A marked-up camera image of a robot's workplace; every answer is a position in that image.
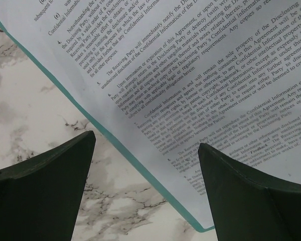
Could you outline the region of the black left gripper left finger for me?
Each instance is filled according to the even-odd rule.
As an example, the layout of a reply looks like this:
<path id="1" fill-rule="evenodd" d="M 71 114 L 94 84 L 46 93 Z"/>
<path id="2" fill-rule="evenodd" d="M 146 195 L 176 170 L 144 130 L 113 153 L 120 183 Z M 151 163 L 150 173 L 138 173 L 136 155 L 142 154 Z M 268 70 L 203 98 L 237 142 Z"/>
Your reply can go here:
<path id="1" fill-rule="evenodd" d="M 86 131 L 0 169 L 0 240 L 71 240 L 95 142 Z"/>

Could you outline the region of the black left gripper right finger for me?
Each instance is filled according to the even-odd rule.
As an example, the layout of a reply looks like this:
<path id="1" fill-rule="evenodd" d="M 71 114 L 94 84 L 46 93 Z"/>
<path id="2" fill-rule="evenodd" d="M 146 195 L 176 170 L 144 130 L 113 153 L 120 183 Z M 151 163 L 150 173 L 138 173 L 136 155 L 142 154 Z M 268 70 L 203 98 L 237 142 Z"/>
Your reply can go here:
<path id="1" fill-rule="evenodd" d="M 198 149 L 218 240 L 301 240 L 301 184 Z"/>

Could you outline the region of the printed paper sheets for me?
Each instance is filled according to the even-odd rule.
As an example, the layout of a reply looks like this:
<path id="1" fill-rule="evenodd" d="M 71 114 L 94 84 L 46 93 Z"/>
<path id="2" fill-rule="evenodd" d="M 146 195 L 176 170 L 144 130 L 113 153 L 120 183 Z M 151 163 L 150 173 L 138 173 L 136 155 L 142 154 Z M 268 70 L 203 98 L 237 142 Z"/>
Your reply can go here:
<path id="1" fill-rule="evenodd" d="M 0 26 L 196 230 L 200 143 L 301 184 L 301 1 L 0 1 Z"/>

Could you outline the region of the teal plastic file folder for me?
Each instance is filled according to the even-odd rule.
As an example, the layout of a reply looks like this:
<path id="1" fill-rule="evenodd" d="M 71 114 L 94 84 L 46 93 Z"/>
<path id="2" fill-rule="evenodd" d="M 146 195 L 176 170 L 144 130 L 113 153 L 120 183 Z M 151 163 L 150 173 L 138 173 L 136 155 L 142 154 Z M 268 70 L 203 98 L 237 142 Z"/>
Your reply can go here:
<path id="1" fill-rule="evenodd" d="M 0 23 L 198 231 L 212 128 L 194 11 L 172 1 L 0 1 Z"/>

